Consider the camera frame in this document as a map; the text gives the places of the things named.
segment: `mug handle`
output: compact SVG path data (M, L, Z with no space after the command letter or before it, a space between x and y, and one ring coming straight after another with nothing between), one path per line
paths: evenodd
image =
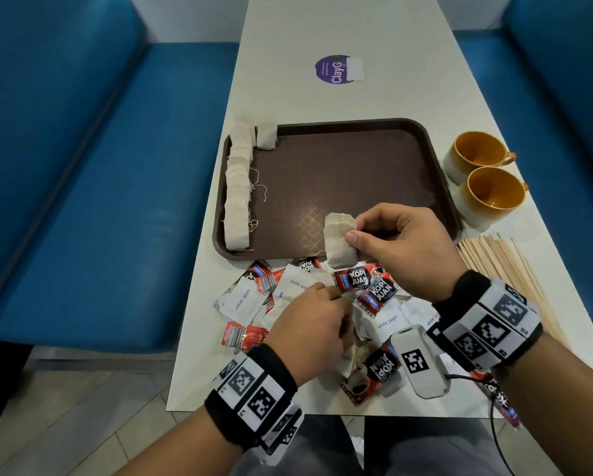
M516 160L516 154L513 151L509 151L506 154L506 158L503 159L503 162L501 162L499 165L500 166L508 165L508 164L511 164L512 162L514 162L515 160Z

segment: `brown tray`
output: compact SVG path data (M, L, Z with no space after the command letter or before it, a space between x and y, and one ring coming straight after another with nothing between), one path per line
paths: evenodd
M409 119L358 120L278 127L273 151L254 150L251 167L263 187L253 190L253 252L232 252L223 238L226 159L223 146L213 244L229 260L291 259L325 248L323 226L331 212L354 217L379 202L430 207L459 241L462 224L426 129ZM251 170L250 180L257 173Z

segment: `ceramic mug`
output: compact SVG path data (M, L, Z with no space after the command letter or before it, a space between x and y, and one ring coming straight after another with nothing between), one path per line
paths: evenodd
M444 171L457 185L479 167L499 167L514 162L516 155L507 151L498 139L484 132L459 135L444 158Z
M480 167L454 194L455 207L474 225L502 219L525 201L527 184L498 167Z

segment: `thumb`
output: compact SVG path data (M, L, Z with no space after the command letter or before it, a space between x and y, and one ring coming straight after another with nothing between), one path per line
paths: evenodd
M345 240L351 247L360 252L379 260L380 255L386 249L387 241L374 237L370 233L359 230L349 230L345 233Z

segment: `floor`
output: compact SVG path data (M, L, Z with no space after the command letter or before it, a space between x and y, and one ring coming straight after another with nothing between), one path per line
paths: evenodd
M28 375L0 421L0 476L113 474L188 416L165 410L170 379L170 373ZM362 436L363 417L343 420L350 435ZM499 442L516 476L560 476L526 431L502 423Z

